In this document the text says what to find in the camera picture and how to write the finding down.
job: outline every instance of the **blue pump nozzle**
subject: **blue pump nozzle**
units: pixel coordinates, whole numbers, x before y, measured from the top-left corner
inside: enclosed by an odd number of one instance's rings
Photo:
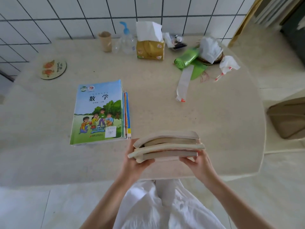
[[[120,24],[122,24],[125,28],[124,28],[124,34],[128,35],[129,34],[129,29],[127,28],[127,24],[126,22],[120,22]]]

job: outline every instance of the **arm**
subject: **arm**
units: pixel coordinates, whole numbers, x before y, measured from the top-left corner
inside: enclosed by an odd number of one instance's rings
[[[184,162],[219,200],[238,229],[274,229],[218,177],[204,150],[198,152],[195,162],[187,158],[179,160]]]
[[[133,144],[136,140],[137,139],[132,139],[130,141],[119,176],[80,229],[112,228],[124,195],[133,183],[139,179],[144,169],[155,161],[154,159],[146,160],[145,162],[138,164],[134,158],[127,157],[128,154],[134,151]]]

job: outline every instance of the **tissue pack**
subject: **tissue pack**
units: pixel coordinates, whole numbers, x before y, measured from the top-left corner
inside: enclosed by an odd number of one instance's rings
[[[164,41],[138,41],[137,56],[142,59],[164,59]]]

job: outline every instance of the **table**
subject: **table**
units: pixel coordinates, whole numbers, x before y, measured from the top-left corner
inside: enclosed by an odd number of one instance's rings
[[[194,45],[200,37],[185,37]],[[229,49],[225,54],[233,55]],[[36,186],[115,179],[127,141],[70,146],[79,84],[122,80],[128,92],[132,138],[166,129],[198,133],[217,173],[224,179],[260,169],[265,115],[247,68],[233,70],[216,83],[189,84],[187,102],[175,100],[181,71],[173,61],[183,51],[165,49],[165,60],[103,53],[98,40],[59,40],[30,62],[0,109],[0,186]],[[59,78],[42,80],[44,61],[64,58]],[[219,66],[207,70],[211,77]],[[142,179],[193,177],[182,162],[156,162]]]

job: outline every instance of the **cartoon child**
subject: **cartoon child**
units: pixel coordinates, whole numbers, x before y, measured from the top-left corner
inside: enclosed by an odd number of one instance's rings
[[[98,113],[94,113],[94,116],[91,118],[91,129],[96,128],[97,120],[98,120]]]
[[[84,117],[83,118],[83,123],[81,124],[81,128],[80,128],[80,130],[79,130],[79,134],[81,134],[81,133],[86,133],[87,131],[88,131],[88,124],[89,124],[89,117]]]
[[[107,126],[113,125],[113,118],[111,117],[110,113],[107,114],[107,117],[105,118],[105,121],[106,121]]]
[[[101,118],[100,120],[99,120],[99,123],[98,123],[98,126],[100,126],[101,127],[101,123],[103,123],[102,124],[102,127],[105,127],[105,109],[104,108],[102,108],[101,110],[100,110],[100,115],[99,115],[99,117]]]

